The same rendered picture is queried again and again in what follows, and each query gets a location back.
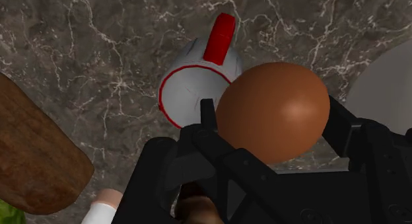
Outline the white cylinder with pink end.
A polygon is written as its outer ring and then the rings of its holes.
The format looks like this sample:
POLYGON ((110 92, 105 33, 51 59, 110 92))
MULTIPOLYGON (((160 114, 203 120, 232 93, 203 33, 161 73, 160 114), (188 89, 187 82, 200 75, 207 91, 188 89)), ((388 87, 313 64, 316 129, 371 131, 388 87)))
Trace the white cylinder with pink end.
POLYGON ((97 193, 81 224, 111 224, 123 194, 111 188, 97 193))

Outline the brown egg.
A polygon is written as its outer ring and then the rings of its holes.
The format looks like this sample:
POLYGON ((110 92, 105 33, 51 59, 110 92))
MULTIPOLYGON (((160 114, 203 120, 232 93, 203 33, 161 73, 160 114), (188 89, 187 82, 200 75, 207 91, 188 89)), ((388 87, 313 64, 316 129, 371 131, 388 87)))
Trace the brown egg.
POLYGON ((222 95, 219 135, 266 164, 293 159, 313 146, 329 117, 329 95, 311 70, 264 63, 246 70, 222 95))

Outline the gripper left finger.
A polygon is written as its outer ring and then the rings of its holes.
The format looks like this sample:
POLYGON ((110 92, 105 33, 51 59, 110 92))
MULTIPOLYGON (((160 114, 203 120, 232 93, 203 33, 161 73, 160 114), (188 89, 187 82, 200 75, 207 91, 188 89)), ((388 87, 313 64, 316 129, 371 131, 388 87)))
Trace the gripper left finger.
POLYGON ((275 175, 249 151, 219 137, 213 102, 203 99, 200 123, 182 128, 178 141, 146 142, 113 224, 182 224, 170 209, 188 182, 204 191, 224 224, 279 224, 268 195, 275 175))

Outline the white round plate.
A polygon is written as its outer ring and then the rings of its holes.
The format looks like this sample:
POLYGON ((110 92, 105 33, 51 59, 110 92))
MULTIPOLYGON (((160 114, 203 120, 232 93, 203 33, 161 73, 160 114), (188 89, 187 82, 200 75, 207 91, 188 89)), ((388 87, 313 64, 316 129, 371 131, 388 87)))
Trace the white round plate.
POLYGON ((352 85, 345 107, 394 133, 412 128, 412 40, 373 61, 352 85))

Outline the brown rounded object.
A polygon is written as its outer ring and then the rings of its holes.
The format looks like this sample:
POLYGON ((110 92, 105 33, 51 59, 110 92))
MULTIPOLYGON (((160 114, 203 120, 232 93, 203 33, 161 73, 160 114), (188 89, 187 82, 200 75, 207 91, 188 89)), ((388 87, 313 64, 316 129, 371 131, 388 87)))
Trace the brown rounded object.
POLYGON ((224 224, 214 203, 195 182, 181 186, 174 215, 181 224, 224 224))

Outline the brown wooden board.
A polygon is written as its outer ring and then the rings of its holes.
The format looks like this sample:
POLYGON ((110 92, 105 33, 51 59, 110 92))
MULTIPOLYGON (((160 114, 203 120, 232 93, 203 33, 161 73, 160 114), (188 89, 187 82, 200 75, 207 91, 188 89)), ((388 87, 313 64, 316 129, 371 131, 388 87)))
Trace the brown wooden board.
POLYGON ((93 173, 87 155, 0 73, 0 199, 52 214, 73 204, 93 173))

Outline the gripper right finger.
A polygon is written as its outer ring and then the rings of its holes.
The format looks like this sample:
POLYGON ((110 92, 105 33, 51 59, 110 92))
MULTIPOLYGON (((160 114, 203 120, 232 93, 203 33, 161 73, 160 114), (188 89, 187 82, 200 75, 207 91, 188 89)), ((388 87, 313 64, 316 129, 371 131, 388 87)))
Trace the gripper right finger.
POLYGON ((412 224, 412 135, 358 118, 333 97, 323 138, 366 176, 372 224, 412 224))

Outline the green leafy vegetable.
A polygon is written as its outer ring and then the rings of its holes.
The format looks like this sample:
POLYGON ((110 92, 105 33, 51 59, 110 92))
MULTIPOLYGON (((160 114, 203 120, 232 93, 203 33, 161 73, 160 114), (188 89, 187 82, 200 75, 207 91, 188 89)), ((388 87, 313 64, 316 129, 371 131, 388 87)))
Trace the green leafy vegetable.
POLYGON ((0 224, 26 224, 23 211, 0 200, 0 224))

